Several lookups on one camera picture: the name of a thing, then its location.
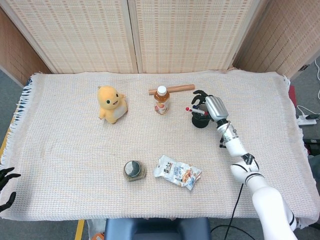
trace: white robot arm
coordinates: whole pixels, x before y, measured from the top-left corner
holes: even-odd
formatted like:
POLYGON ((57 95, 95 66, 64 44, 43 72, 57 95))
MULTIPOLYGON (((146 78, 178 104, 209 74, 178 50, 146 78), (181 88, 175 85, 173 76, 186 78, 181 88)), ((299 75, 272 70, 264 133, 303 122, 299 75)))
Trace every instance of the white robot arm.
POLYGON ((225 147, 231 157, 241 157, 243 160, 231 165, 231 172, 235 179, 245 184, 252 193, 252 202, 260 218, 265 240, 296 240, 293 230, 297 221, 289 209, 281 193, 268 185, 260 173, 255 157, 243 147, 237 130, 227 120, 228 111, 219 97, 207 95, 201 90, 194 94, 192 104, 199 100, 205 104, 208 114, 217 123, 217 130, 222 135, 220 146, 225 147))

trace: small figurine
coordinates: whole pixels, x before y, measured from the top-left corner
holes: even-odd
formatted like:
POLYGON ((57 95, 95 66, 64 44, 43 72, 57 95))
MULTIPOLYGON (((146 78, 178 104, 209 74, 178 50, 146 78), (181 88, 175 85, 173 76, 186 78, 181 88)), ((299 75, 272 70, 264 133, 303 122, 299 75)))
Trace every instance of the small figurine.
POLYGON ((112 86, 99 86, 98 88, 99 118, 105 118, 108 123, 114 124, 128 111, 125 95, 118 93, 112 86))

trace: red marker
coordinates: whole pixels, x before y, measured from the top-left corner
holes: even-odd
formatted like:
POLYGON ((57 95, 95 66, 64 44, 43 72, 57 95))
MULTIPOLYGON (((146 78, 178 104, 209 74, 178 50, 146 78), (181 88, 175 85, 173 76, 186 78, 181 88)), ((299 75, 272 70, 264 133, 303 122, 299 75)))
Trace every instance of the red marker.
POLYGON ((208 115, 207 111, 202 111, 200 109, 186 107, 185 110, 187 110, 188 112, 194 112, 194 113, 202 114, 202 115, 205 115, 205 116, 208 115))

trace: snack bag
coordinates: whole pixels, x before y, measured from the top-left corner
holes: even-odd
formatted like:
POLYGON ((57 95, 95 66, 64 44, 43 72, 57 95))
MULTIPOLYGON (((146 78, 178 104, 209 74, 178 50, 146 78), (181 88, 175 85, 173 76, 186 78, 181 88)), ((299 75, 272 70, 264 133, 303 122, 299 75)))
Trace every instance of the snack bag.
POLYGON ((178 162, 170 157, 163 155, 159 158, 159 164, 153 170, 155 177, 164 179, 191 190, 195 182, 201 176, 201 170, 183 162, 178 162))

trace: wooden stick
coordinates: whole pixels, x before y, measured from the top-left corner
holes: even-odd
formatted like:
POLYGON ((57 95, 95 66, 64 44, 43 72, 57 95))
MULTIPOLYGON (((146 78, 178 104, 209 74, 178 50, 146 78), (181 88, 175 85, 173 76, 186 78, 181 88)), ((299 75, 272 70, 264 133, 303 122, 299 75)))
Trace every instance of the wooden stick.
MULTIPOLYGON (((181 92, 181 91, 187 91, 187 90, 194 90, 195 85, 189 84, 189 85, 181 85, 181 86, 169 86, 166 88, 169 93, 173 92, 181 92)), ((154 95, 157 89, 149 89, 149 95, 154 95)))

